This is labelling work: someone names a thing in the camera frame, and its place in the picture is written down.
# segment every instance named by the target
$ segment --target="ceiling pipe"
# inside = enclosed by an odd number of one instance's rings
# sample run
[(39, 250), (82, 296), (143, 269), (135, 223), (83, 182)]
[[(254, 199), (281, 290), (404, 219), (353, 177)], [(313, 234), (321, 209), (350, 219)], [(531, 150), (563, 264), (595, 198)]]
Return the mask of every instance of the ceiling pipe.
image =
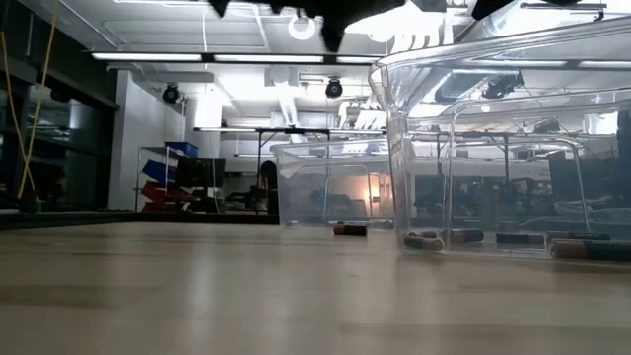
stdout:
[(256, 25), (258, 26), (258, 30), (260, 31), (260, 38), (263, 41), (263, 45), (265, 46), (265, 50), (271, 53), (272, 49), (269, 46), (269, 39), (267, 39), (267, 32), (263, 28), (263, 21), (260, 17), (260, 8), (256, 4), (252, 4), (252, 10), (254, 11), (254, 19), (256, 20)]
[(113, 40), (109, 39), (109, 37), (104, 35), (101, 31), (99, 31), (99, 29), (94, 27), (94, 25), (92, 25), (90, 22), (88, 22), (88, 20), (86, 20), (78, 12), (76, 12), (74, 9), (68, 6), (68, 4), (66, 4), (63, 0), (59, 0), (59, 4), (61, 4), (61, 6), (66, 8), (68, 11), (70, 11), (74, 16), (76, 16), (79, 20), (81, 20), (84, 24), (86, 24), (92, 31), (94, 31), (97, 35), (103, 38), (107, 43), (109, 43), (114, 48), (118, 49), (118, 45), (116, 45), (116, 43), (114, 43)]

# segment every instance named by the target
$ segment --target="fluorescent light fixture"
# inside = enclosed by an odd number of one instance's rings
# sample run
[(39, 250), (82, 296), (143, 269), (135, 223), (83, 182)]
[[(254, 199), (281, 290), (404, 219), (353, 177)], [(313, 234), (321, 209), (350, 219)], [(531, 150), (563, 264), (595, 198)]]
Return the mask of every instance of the fluorescent light fixture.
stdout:
[(114, 0), (118, 4), (178, 5), (190, 3), (186, 0)]
[(323, 63), (322, 55), (215, 54), (216, 62)]
[(215, 128), (215, 127), (196, 127), (201, 132), (225, 132), (225, 133), (245, 133), (256, 132), (256, 128)]
[(371, 129), (331, 129), (331, 134), (370, 134), (370, 135), (382, 135), (386, 132), (384, 130), (371, 130)]
[[(235, 158), (258, 158), (257, 154), (235, 154)], [(261, 154), (261, 158), (274, 158), (273, 154)]]
[(467, 64), (473, 66), (498, 66), (519, 68), (562, 67), (568, 62), (565, 60), (514, 60), (514, 59), (470, 59)]
[(577, 65), (579, 68), (594, 69), (631, 69), (631, 61), (628, 60), (583, 60)]
[(380, 57), (371, 56), (338, 56), (337, 62), (342, 64), (373, 64), (379, 59)]
[(101, 52), (92, 53), (97, 60), (110, 61), (202, 61), (201, 54), (194, 53), (133, 53), (133, 52)]

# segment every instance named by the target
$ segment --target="table surface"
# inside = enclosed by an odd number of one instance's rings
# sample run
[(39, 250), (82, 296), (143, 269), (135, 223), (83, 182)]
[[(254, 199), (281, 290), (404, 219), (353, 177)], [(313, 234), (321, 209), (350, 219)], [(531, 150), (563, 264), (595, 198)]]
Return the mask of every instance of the table surface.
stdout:
[(631, 271), (403, 255), (393, 232), (0, 232), (2, 354), (627, 354)]

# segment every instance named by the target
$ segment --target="clear plastic bin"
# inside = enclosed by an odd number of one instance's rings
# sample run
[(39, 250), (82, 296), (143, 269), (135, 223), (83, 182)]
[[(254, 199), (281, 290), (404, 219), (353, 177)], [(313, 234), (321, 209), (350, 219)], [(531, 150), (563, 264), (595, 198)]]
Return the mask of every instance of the clear plastic bin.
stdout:
[(550, 257), (554, 231), (631, 237), (629, 38), (626, 18), (378, 61), (399, 245)]
[(284, 225), (370, 222), (392, 228), (394, 209), (385, 139), (276, 145)]

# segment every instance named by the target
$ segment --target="security camera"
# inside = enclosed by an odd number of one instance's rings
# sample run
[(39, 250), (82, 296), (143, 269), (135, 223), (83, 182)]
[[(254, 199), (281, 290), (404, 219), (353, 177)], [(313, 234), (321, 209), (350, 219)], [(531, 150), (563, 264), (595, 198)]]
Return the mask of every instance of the security camera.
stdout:
[(484, 99), (503, 99), (512, 93), (515, 88), (524, 85), (522, 73), (517, 75), (504, 75), (499, 80), (489, 82), (488, 88), (482, 93)]
[(337, 99), (342, 96), (342, 84), (339, 79), (331, 79), (326, 86), (326, 96), (329, 99)]
[(162, 100), (167, 104), (176, 104), (179, 100), (179, 89), (177, 83), (167, 84), (167, 88), (162, 92)]

